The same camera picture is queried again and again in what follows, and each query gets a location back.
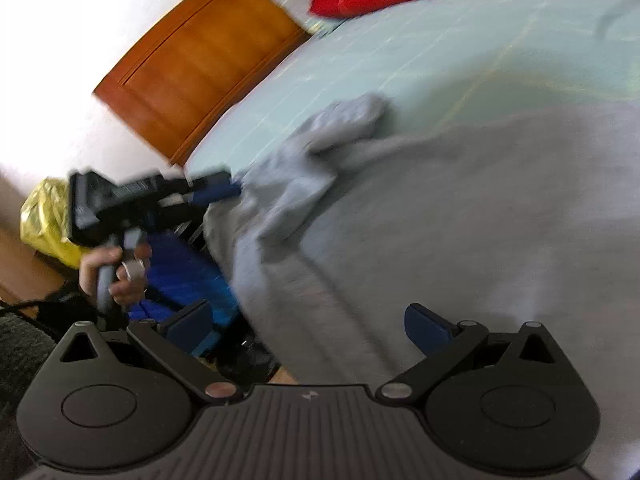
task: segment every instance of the light blue bed sheet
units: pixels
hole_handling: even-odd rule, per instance
[[[200,143],[186,169],[233,172],[338,99],[380,92],[389,133],[433,135],[550,105],[640,97],[640,0],[417,0],[297,49]]]

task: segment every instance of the yellow plastic bag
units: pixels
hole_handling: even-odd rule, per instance
[[[66,237],[67,190],[64,180],[46,178],[31,191],[20,209],[20,238],[41,253],[77,269],[89,249]]]

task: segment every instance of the ribbed gray surface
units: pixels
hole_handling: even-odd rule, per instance
[[[587,479],[573,473],[548,480]],[[188,437],[147,465],[83,476],[41,467],[26,480],[395,480],[496,478],[458,464],[417,417],[361,386],[257,386],[243,402],[207,408]]]

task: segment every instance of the hand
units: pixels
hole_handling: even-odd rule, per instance
[[[147,243],[140,244],[134,251],[134,256],[145,263],[145,268],[149,268],[149,258],[151,257],[151,246]],[[98,282],[98,270],[104,265],[113,265],[122,259],[122,248],[120,247],[98,247],[85,254],[80,261],[79,285],[80,289],[95,304],[95,295]],[[118,281],[112,283],[109,291],[114,301],[123,306],[130,307],[137,302],[144,300],[146,288],[146,276],[129,281],[127,271],[120,266],[116,271]]]

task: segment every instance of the ring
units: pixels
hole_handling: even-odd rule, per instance
[[[132,282],[144,278],[146,269],[145,263],[142,260],[127,260],[122,263],[124,271],[127,273],[127,279]]]

